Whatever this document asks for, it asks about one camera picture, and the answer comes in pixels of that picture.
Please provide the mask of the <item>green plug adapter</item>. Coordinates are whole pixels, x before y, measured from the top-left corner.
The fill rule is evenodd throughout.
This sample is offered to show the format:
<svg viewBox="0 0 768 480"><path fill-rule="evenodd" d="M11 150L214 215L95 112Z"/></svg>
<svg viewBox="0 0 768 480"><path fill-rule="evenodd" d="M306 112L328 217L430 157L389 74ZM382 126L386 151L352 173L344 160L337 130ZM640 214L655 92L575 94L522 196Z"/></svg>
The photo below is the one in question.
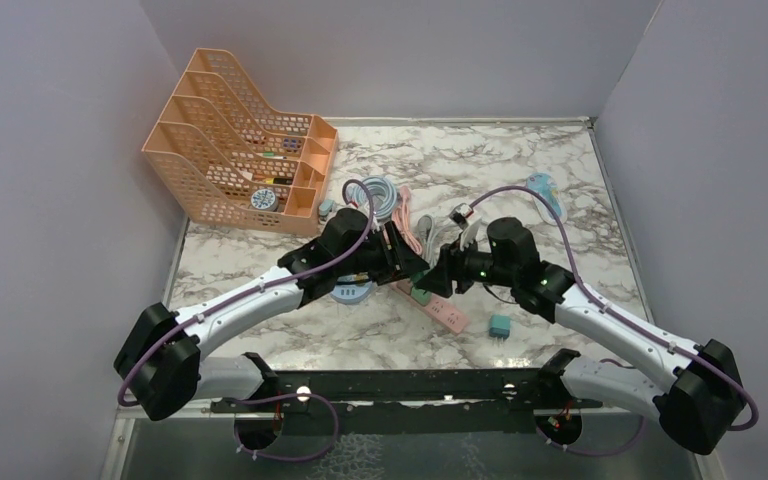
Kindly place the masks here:
<svg viewBox="0 0 768 480"><path fill-rule="evenodd" d="M432 299L431 292L424 289L416 288L416 287L413 287L411 289L410 296L417 304L419 304L422 307L427 306Z"/></svg>

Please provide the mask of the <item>teal plug adapter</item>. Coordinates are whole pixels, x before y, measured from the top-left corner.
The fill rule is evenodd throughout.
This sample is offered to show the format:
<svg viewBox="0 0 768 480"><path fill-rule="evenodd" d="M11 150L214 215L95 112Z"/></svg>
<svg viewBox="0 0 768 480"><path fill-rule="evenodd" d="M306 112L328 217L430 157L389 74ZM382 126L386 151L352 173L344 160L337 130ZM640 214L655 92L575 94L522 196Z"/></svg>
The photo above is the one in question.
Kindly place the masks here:
<svg viewBox="0 0 768 480"><path fill-rule="evenodd" d="M494 314L488 323L488 336L497 340L507 340L511 333L512 320L507 315Z"/></svg>

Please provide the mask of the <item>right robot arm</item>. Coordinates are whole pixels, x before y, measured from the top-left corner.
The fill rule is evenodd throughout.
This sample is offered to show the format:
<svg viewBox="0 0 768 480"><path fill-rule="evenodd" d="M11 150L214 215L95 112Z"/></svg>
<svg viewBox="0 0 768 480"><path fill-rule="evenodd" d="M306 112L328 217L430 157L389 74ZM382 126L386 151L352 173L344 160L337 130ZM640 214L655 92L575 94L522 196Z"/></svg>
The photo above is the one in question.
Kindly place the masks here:
<svg viewBox="0 0 768 480"><path fill-rule="evenodd" d="M713 452L747 406L732 350L701 345L613 307L564 267L541 259L531 231L513 217L491 222L490 249L463 240L441 247L419 288L443 297L475 283L510 290L525 311L596 341L629 363L601 366L583 356L537 380L539 398L560 407L575 398L608 403L653 418L678 445Z"/></svg>

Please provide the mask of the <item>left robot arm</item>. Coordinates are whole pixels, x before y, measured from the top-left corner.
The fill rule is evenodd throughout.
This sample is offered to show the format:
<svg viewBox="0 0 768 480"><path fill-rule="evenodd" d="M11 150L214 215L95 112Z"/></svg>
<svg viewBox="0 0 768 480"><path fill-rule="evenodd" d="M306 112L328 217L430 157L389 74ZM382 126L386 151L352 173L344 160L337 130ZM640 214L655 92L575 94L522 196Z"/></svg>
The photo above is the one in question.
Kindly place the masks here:
<svg viewBox="0 0 768 480"><path fill-rule="evenodd" d="M236 387L206 378L209 355L233 337L270 318L328 295L340 278L364 275L377 285L408 279L428 263L407 244L391 221L375 229L366 214L343 208L322 233L279 258L243 286L212 300L173 311L158 302L138 316L113 367L123 384L122 407L140 407L159 421L197 397L236 395L250 410L273 401L265 364L246 358Z"/></svg>

